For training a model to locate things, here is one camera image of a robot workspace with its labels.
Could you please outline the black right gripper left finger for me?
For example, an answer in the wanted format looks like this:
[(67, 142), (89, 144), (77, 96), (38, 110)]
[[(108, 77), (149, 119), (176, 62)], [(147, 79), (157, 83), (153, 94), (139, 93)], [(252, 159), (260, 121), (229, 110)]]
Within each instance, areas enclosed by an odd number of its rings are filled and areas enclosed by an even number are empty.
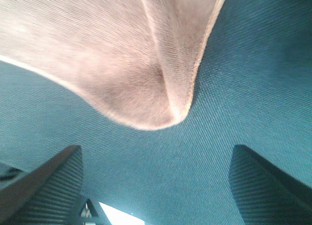
[(68, 225), (83, 181), (82, 150), (71, 145), (0, 191), (2, 225)]

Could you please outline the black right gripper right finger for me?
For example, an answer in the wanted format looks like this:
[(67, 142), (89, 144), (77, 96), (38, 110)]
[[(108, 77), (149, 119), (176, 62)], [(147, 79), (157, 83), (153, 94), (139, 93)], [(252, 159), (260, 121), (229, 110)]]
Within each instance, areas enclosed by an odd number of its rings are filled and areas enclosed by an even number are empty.
[(245, 145), (233, 149), (231, 193), (246, 225), (310, 225), (312, 189)]

